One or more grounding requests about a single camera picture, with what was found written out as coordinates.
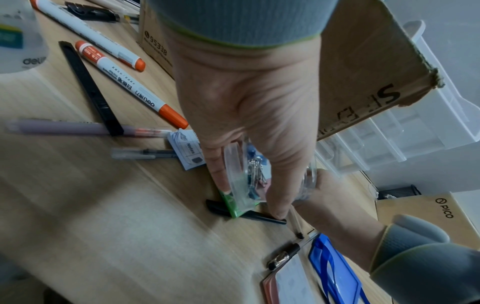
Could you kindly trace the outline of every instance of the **wooden desk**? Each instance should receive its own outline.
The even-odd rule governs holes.
[[[99,121],[57,44],[80,38],[37,17],[49,56],[36,69],[0,75],[2,123],[16,117]],[[123,68],[181,112],[174,81],[136,44],[128,26],[90,24],[139,54],[143,73]],[[121,123],[172,129],[85,65]],[[73,303],[264,302],[265,263],[294,234],[286,226],[210,214],[205,199],[220,198],[205,167],[185,172],[173,159],[110,158],[111,147],[162,148],[163,139],[0,132],[0,251]],[[363,191],[351,178],[352,191]],[[372,199],[362,199],[371,210]],[[388,302],[365,273],[359,275],[372,303]],[[313,283],[312,289],[318,293]]]

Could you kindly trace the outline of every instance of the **orange cap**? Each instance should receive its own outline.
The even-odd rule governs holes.
[[[30,0],[31,7],[38,10],[37,0]]]
[[[186,129],[189,123],[179,113],[175,112],[169,105],[163,105],[158,111],[160,116],[179,129]]]
[[[138,58],[137,61],[135,62],[135,69],[143,72],[145,71],[145,61],[143,61],[141,58]]]
[[[88,44],[85,41],[79,40],[75,43],[75,48],[77,51],[81,52],[81,54],[87,58],[89,61],[93,63],[97,63],[100,58],[105,57],[102,53],[100,53],[99,50],[97,50],[93,45],[89,44],[87,47],[85,47],[82,51],[80,49],[82,48],[83,45]]]

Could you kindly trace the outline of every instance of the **blue badge holder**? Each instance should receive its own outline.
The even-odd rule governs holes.
[[[335,304],[357,304],[360,298],[370,304],[359,278],[326,235],[321,234],[313,241],[308,259],[320,277],[328,304],[329,294]]]

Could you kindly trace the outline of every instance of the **cardboard box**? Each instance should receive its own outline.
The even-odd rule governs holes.
[[[142,3],[138,43],[171,76],[172,60],[155,12]],[[340,0],[322,33],[318,139],[441,84],[380,0]]]
[[[391,224],[397,214],[408,214],[442,228],[452,243],[480,249],[480,235],[451,193],[409,196],[376,202],[378,220]]]

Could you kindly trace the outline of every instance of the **white marker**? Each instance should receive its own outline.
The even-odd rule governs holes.
[[[67,28],[71,29],[80,36],[92,41],[112,56],[118,58],[121,62],[132,68],[143,72],[145,62],[137,55],[122,47],[116,42],[105,37],[102,33],[92,29],[85,22],[64,10],[61,6],[50,0],[30,0],[31,6],[44,13],[47,16],[57,20]]]
[[[150,108],[154,109],[160,116],[168,120],[168,122],[180,129],[185,129],[189,126],[185,118],[175,112],[174,109],[135,80],[135,78],[113,63],[112,60],[105,57],[90,43],[80,40],[75,43],[75,48],[80,54],[87,58],[88,61],[96,65],[102,72],[135,95],[135,97],[146,103]]]

